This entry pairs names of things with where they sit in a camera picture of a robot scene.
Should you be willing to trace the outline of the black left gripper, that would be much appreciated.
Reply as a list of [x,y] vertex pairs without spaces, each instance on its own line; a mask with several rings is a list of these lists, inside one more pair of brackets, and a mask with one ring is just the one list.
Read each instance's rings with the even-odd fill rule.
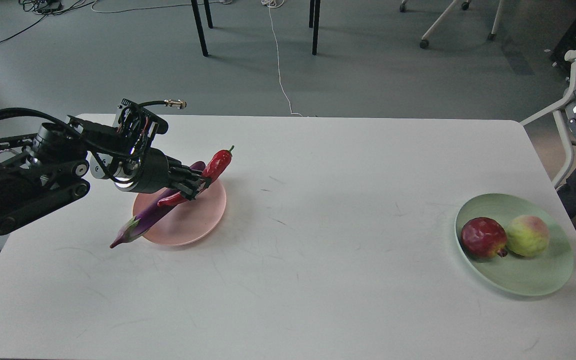
[[191,201],[214,182],[204,171],[204,161],[192,165],[167,157],[153,148],[156,135],[169,130],[166,120],[149,110],[151,106],[178,108],[173,99],[135,102],[126,98],[116,106],[114,123],[103,125],[70,116],[68,125],[90,152],[90,171],[97,179],[112,180],[124,192],[152,194],[169,188],[167,196]]

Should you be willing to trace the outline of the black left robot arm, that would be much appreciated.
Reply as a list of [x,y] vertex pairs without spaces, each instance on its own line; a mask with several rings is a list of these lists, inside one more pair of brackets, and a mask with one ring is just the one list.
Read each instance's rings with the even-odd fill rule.
[[62,121],[23,107],[0,109],[0,121],[19,117],[43,120],[35,133],[0,137],[0,235],[7,235],[69,205],[90,191],[87,173],[111,180],[124,192],[160,197],[134,216],[122,230],[122,241],[148,231],[176,205],[194,200],[230,163],[230,153],[217,153],[192,166],[153,148],[156,135],[169,129],[150,111],[162,105],[183,109],[182,100],[137,103],[123,99],[114,123],[103,125],[69,116]]

